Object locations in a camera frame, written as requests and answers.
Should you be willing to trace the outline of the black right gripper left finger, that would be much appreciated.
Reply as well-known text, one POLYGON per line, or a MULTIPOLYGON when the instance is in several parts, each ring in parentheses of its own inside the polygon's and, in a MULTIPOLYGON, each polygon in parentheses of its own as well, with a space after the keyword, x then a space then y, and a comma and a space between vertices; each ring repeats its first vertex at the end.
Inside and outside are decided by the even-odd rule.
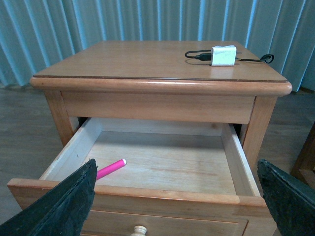
POLYGON ((78 236, 95 197, 94 159, 0 226, 2 236, 78 236))

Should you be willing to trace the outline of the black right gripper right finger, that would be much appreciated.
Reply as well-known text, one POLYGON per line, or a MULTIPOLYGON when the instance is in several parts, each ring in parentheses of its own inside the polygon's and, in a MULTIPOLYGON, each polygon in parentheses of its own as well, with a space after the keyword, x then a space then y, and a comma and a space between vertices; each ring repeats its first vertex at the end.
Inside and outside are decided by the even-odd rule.
POLYGON ((283 236, 315 234, 315 190, 269 161, 260 159, 257 174, 263 198, 283 236))

